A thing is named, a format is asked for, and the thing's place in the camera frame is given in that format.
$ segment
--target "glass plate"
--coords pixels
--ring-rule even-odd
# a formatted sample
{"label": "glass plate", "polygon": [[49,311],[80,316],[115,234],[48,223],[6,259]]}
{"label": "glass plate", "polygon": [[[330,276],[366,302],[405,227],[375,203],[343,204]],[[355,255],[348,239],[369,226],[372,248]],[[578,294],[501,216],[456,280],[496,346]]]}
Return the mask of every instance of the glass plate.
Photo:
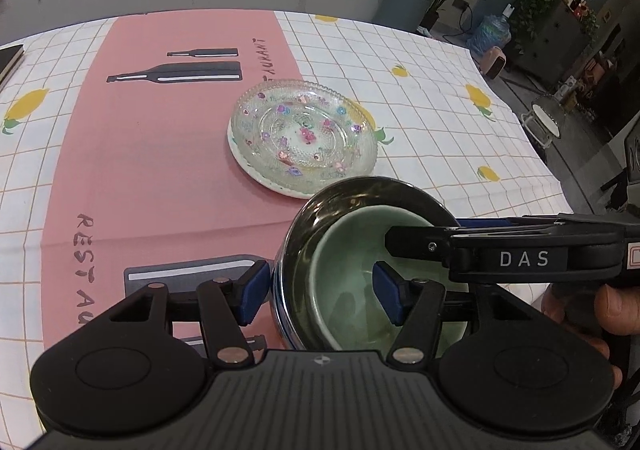
{"label": "glass plate", "polygon": [[378,156],[372,126],[358,107],[302,80],[250,89],[239,99],[230,126],[246,162],[292,194],[313,195],[340,178],[369,175]]}

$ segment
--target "human hand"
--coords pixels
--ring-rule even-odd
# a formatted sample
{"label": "human hand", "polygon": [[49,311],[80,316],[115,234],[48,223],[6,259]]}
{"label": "human hand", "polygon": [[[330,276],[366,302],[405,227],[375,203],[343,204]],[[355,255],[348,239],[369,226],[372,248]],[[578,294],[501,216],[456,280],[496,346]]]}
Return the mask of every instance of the human hand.
{"label": "human hand", "polygon": [[[542,312],[583,338],[608,360],[609,347],[604,340],[582,334],[568,324],[564,318],[564,306],[565,302],[551,293],[551,286],[547,287],[542,297]],[[613,335],[640,334],[640,287],[614,289],[606,285],[602,286],[595,295],[594,312],[600,326]],[[622,382],[622,371],[614,366],[613,374],[614,386],[618,388]]]}

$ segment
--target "cabinet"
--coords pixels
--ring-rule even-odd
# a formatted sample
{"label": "cabinet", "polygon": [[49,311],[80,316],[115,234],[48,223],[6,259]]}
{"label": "cabinet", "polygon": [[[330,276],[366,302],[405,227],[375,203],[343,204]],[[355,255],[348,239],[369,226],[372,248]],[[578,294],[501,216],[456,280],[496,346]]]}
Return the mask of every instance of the cabinet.
{"label": "cabinet", "polygon": [[537,38],[525,44],[524,54],[512,52],[508,56],[513,64],[534,75],[552,92],[589,42],[580,22],[567,5],[558,0],[538,28]]}

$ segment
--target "screw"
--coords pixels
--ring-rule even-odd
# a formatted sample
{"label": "screw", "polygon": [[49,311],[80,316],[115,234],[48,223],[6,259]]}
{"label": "screw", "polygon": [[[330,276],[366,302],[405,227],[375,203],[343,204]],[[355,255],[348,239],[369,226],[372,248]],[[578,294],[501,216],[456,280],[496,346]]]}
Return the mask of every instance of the screw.
{"label": "screw", "polygon": [[401,364],[417,364],[424,358],[424,353],[414,347],[402,347],[392,354],[393,359]]}
{"label": "screw", "polygon": [[239,364],[248,357],[248,351],[242,347],[225,347],[218,351],[218,359],[226,364]]}

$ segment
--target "black notebook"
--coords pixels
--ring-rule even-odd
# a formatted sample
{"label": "black notebook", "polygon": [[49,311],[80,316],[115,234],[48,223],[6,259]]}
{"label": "black notebook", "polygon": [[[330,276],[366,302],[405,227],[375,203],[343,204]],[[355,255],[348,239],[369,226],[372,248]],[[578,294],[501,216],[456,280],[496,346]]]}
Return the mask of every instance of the black notebook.
{"label": "black notebook", "polygon": [[0,49],[0,87],[9,77],[13,68],[17,65],[18,60],[22,58],[23,53],[24,47],[22,44]]}

